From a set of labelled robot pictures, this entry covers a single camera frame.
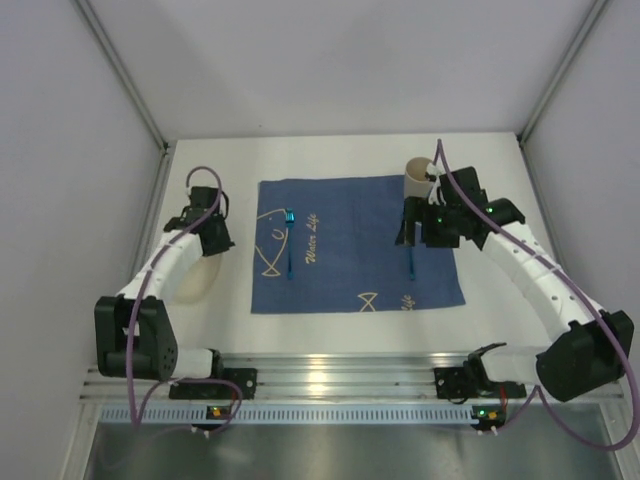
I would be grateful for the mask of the cream round plate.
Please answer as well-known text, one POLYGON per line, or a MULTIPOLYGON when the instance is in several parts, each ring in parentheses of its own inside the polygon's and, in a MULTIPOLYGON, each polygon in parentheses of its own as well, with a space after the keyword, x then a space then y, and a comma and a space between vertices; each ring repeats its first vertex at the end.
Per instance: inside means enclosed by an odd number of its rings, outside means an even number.
POLYGON ((182 277, 170 302, 188 305, 203 300, 216 282, 222 261, 222 254, 199 258, 182 277))

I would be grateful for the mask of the right aluminium corner post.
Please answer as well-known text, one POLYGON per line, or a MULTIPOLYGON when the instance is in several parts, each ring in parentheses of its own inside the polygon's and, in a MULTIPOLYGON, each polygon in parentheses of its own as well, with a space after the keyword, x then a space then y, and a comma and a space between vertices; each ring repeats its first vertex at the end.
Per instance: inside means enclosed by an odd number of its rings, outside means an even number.
POLYGON ((531 138, 544 113, 548 110, 554 97, 568 77, 574 63, 580 56, 591 34, 606 14, 612 2, 610 0, 595 0, 589 3, 586 13, 582 16, 569 42, 562 51, 558 62, 553 67, 548 81, 545 83, 533 108, 528 114, 524 126, 516 135, 518 145, 523 148, 531 138))

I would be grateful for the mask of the blue fish placemat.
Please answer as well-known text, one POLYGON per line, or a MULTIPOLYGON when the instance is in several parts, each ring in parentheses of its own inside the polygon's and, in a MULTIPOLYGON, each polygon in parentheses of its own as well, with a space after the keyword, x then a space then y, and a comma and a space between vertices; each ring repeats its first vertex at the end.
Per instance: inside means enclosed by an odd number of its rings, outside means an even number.
POLYGON ((409 279, 400 175, 263 181, 258 187, 251 311, 370 313, 462 306, 454 253, 414 248, 409 279), (287 279, 285 209, 292 208, 293 273, 287 279))

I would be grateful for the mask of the blue metallic fork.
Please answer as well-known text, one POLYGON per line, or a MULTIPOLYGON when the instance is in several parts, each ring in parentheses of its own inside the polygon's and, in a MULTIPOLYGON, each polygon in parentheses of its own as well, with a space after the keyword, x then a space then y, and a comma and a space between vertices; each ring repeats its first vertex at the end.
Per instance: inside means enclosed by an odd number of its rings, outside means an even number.
POLYGON ((293 229, 295 226, 295 213, 292 208, 285 209, 285 224, 287 233, 287 279, 292 280, 294 278, 293 273, 293 229))

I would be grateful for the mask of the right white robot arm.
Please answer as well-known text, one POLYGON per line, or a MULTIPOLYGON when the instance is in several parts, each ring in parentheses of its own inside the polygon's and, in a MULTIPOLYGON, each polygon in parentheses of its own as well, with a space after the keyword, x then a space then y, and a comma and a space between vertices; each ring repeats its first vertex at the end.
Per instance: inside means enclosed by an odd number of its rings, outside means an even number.
POLYGON ((632 320, 590 298, 580 300, 512 201, 489 200, 472 167, 445 173, 428 161, 407 172, 397 244, 456 248, 461 240, 473 242, 502 269, 550 342, 545 348, 497 342, 473 351, 465 367, 477 390, 508 382, 539 384, 552 398, 567 402, 624 376, 622 357, 603 330, 609 328, 628 353, 632 320))

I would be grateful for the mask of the beige cup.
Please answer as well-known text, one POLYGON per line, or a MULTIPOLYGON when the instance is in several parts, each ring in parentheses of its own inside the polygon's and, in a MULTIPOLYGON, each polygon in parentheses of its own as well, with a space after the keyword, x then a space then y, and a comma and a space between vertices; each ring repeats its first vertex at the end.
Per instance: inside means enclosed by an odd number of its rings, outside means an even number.
POLYGON ((427 177, 427 170, 432 160, 426 157, 415 157, 405 165, 404 198, 429 196, 433 182, 427 177))

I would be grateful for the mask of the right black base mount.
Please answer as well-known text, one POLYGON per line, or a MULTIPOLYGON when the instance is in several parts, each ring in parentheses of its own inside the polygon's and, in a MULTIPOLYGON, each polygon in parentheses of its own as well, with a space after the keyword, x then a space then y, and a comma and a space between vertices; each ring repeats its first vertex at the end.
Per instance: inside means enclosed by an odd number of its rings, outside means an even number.
POLYGON ((433 370, 436 396, 441 400, 462 402, 470 399, 524 399, 526 387, 515 382, 502 382, 491 386, 480 386, 465 372, 463 367, 436 367, 433 370))

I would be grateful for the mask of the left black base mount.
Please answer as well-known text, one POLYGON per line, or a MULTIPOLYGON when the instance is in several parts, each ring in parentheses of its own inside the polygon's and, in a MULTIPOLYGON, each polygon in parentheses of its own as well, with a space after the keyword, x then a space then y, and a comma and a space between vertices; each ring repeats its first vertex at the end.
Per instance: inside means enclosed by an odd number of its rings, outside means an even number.
POLYGON ((257 388, 258 371, 255 368, 225 368, 222 377, 212 380, 181 380, 169 390, 171 400, 231 400, 237 399, 235 385, 243 400, 252 400, 257 388))

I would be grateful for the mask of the left aluminium corner post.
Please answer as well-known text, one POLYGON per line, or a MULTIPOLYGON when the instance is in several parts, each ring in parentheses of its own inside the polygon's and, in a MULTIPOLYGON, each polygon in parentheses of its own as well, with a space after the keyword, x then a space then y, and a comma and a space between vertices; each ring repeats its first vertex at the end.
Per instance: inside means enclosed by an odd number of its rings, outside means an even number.
POLYGON ((151 136, 158 150, 164 154, 169 148, 169 142, 161 133, 157 122, 154 120, 143 96, 140 93, 129 69, 121 58, 113 40, 101 21, 91 1, 72 0, 71 4, 78 11, 80 18, 88 27, 92 37, 96 41, 99 49, 110 65, 117 81, 123 88, 125 95, 129 99, 137 115, 142 121, 146 131, 151 136))

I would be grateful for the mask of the aluminium rail frame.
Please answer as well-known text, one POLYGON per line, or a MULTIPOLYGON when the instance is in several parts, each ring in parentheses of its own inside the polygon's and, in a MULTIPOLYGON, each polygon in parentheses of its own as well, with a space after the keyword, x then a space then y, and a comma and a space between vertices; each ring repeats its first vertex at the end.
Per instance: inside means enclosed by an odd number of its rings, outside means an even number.
MULTIPOLYGON (((365 403, 436 401, 435 368, 462 366, 457 353, 402 355, 234 355, 224 366, 257 370, 255 402, 365 403)), ((121 403, 127 400, 126 381, 103 377, 88 369, 80 400, 121 403)), ((620 382, 600 387, 574 400, 599 403, 625 400, 620 382)))

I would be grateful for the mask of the blue metallic spoon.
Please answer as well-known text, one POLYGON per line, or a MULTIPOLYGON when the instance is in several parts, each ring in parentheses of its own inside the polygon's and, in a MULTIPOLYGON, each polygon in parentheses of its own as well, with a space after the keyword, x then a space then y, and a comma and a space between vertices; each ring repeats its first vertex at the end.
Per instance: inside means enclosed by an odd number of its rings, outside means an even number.
POLYGON ((415 270, 415 259, 414 259, 414 247, 407 247, 407 259, 408 259, 408 271, 409 271, 409 279, 411 281, 415 281, 416 279, 416 270, 415 270))

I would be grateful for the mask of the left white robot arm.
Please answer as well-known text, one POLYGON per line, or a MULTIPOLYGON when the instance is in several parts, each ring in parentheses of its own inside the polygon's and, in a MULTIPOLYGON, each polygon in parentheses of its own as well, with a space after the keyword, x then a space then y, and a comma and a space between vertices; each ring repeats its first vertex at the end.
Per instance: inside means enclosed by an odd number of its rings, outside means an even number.
POLYGON ((220 207, 227 201, 215 187, 191 188, 189 204, 165 224, 142 269, 116 295, 97 301, 97 364, 103 376, 156 381, 222 376, 219 351, 178 345, 167 304, 198 261, 235 245, 220 207))

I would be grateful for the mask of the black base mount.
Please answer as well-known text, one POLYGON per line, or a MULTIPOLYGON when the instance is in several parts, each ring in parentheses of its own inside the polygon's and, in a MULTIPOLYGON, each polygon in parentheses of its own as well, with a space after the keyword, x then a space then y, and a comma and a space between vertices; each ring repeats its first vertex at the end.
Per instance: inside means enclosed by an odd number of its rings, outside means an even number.
POLYGON ((433 370, 436 396, 441 400, 462 402, 470 399, 524 399, 526 387, 515 382, 502 382, 491 386, 480 386, 465 372, 463 367, 436 367, 433 370))
POLYGON ((225 368, 222 377, 212 380, 181 380, 169 390, 171 400, 231 400, 237 399, 235 385, 243 400, 252 400, 257 388, 258 371, 255 368, 225 368))

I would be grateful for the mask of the aluminium corner post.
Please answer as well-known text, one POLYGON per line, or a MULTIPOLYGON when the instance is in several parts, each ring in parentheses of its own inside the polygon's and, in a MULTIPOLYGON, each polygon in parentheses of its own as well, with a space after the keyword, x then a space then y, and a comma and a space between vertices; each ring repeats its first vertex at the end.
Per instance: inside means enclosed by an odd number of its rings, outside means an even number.
POLYGON ((523 148, 531 138, 544 113, 548 110, 554 97, 568 77, 574 63, 580 56, 591 34, 606 14, 612 2, 610 0, 595 0, 589 3, 586 13, 582 16, 569 42, 562 51, 558 62, 553 67, 548 81, 545 83, 533 108, 528 114, 524 126, 516 135, 518 145, 523 148))
POLYGON ((99 49, 110 65, 117 81, 123 88, 125 95, 129 99, 137 115, 142 121, 146 131, 151 136, 158 150, 164 154, 169 148, 169 142, 161 133, 157 122, 154 120, 143 96, 140 93, 129 69, 121 58, 113 40, 101 21, 91 1, 72 0, 71 4, 78 11, 80 18, 88 27, 92 37, 96 41, 99 49))

